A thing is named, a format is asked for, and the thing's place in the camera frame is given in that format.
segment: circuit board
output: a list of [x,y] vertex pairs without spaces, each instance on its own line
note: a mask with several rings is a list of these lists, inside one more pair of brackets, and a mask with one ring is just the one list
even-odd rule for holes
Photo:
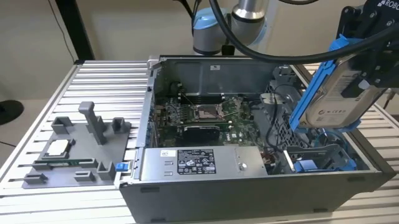
[[181,104],[171,98],[157,109],[159,147],[265,147],[245,97],[226,97],[219,104],[201,105]]

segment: aluminum extrusion table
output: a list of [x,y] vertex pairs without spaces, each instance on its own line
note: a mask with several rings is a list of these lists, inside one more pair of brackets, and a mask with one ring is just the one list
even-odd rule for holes
[[[307,65],[313,73],[317,64]],[[125,160],[135,157],[138,128],[147,86],[147,62],[87,61],[74,66],[32,127],[0,169],[0,223],[102,224],[135,223],[115,186],[23,189],[27,166],[38,158],[51,136],[51,121],[78,112],[82,101],[96,103],[104,120],[125,117],[133,123]],[[375,105],[362,117],[359,130],[389,164],[399,172],[399,123]],[[305,214],[215,224],[371,224],[399,223],[399,175],[375,192],[358,194],[334,213]]]

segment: warning label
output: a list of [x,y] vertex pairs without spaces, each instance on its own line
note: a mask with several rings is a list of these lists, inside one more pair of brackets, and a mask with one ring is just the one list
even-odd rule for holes
[[214,149],[178,150],[178,173],[181,175],[215,174]]

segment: blue clip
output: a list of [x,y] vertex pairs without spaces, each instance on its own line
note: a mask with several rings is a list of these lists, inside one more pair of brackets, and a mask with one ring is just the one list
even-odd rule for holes
[[115,170],[116,172],[126,172],[130,170],[130,164],[129,163],[125,163],[125,162],[121,162],[116,164],[116,167],[115,167]]
[[[333,44],[330,46],[330,50],[337,50],[347,45],[358,43],[359,41],[362,41],[362,39],[346,38],[343,35],[341,35],[341,37],[333,42]],[[301,101],[298,102],[298,105],[293,112],[293,116],[290,118],[290,126],[295,132],[299,132],[299,133],[307,132],[307,128],[302,128],[299,126],[301,118],[305,115],[306,109],[313,101],[313,98],[314,98],[326,78],[333,74],[335,68],[337,68],[337,65],[334,63],[334,60],[330,60],[321,64],[321,67],[314,75],[314,78],[307,87],[305,95],[303,95]],[[359,124],[361,124],[361,120],[355,121],[347,127],[338,128],[335,130],[339,132],[349,132],[349,131],[353,131]]]

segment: white wall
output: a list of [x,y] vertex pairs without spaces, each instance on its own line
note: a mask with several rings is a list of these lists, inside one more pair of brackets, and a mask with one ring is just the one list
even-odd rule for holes
[[[238,0],[219,0],[231,9]],[[146,60],[193,54],[191,20],[173,0],[78,0],[98,59]],[[210,3],[203,0],[201,9]]]
[[0,1],[0,96],[48,98],[72,66],[47,0]]
[[319,0],[295,6],[270,0],[266,52],[273,55],[309,55],[329,50],[335,39],[342,9],[366,0]]
[[[231,9],[238,1],[219,3]],[[98,60],[193,54],[190,17],[179,2],[78,0],[78,5]],[[201,8],[209,6],[205,0]],[[48,1],[2,0],[0,30],[0,97],[48,98],[72,66]],[[76,57],[68,37],[67,41]]]

